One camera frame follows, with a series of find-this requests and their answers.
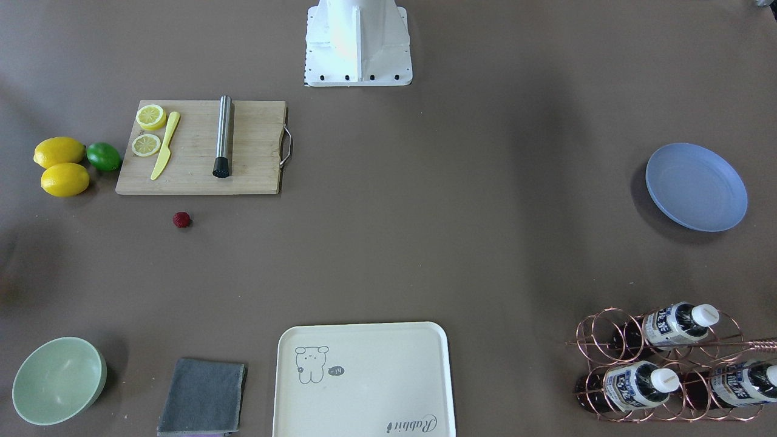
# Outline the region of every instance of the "bear cartoon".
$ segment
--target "bear cartoon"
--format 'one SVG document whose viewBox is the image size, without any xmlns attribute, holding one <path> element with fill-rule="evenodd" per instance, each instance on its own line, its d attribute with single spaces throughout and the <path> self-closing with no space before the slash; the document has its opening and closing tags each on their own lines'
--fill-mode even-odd
<svg viewBox="0 0 777 437">
<path fill-rule="evenodd" d="M 326 353 L 329 348 L 326 346 L 313 346 L 308 348 L 296 348 L 297 352 L 297 372 L 299 372 L 299 382 L 320 383 L 324 379 L 324 364 L 326 363 Z"/>
</svg>

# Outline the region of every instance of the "stainless steel muddler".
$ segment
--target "stainless steel muddler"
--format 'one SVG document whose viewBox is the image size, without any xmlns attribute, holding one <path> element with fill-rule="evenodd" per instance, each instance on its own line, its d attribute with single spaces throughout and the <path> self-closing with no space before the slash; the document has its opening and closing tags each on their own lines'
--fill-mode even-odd
<svg viewBox="0 0 777 437">
<path fill-rule="evenodd" d="M 221 96 L 218 108 L 218 135 L 213 176 L 229 177 L 229 149 L 232 147 L 232 98 Z"/>
</svg>

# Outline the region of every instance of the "bowl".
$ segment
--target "bowl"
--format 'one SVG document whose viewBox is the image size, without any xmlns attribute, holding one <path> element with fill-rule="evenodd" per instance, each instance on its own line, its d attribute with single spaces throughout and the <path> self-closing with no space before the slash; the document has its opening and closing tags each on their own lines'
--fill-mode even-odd
<svg viewBox="0 0 777 437">
<path fill-rule="evenodd" d="M 88 341 L 57 338 L 22 363 L 13 380 L 13 406 L 35 425 L 66 421 L 92 405 L 106 374 L 105 359 Z"/>
</svg>

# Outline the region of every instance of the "bottle label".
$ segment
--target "bottle label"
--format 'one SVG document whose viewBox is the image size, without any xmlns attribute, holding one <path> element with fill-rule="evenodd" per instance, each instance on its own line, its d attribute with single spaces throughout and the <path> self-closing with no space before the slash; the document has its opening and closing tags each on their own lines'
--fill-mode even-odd
<svg viewBox="0 0 777 437">
<path fill-rule="evenodd" d="M 725 403 L 735 407 L 760 405 L 777 402 L 777 399 L 764 396 L 750 381 L 750 369 L 755 360 L 728 365 L 725 369 L 716 369 L 710 380 L 715 394 Z"/>
<path fill-rule="evenodd" d="M 677 311 L 678 307 L 685 303 L 687 302 L 675 303 L 645 317 L 642 323 L 645 340 L 663 351 L 670 351 L 676 345 L 694 344 L 706 337 L 706 334 L 701 337 L 688 335 L 680 328 Z"/>
<path fill-rule="evenodd" d="M 612 405 L 620 411 L 655 408 L 661 403 L 645 398 L 636 386 L 636 370 L 646 362 L 614 367 L 605 373 L 603 388 Z"/>
</svg>

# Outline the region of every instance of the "white bottle cap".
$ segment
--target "white bottle cap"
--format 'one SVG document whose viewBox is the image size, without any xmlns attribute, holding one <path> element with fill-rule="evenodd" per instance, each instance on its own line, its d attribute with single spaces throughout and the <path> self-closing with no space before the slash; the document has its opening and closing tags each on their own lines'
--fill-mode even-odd
<svg viewBox="0 0 777 437">
<path fill-rule="evenodd" d="M 671 369 L 655 369 L 650 374 L 650 382 L 661 393 L 671 393 L 680 388 L 680 378 Z"/>
<path fill-rule="evenodd" d="M 773 386 L 777 386 L 777 365 L 770 365 L 766 369 L 766 379 L 768 379 Z"/>
<path fill-rule="evenodd" d="M 720 314 L 714 306 L 703 303 L 694 306 L 691 310 L 691 318 L 700 327 L 711 327 L 720 320 Z"/>
</svg>

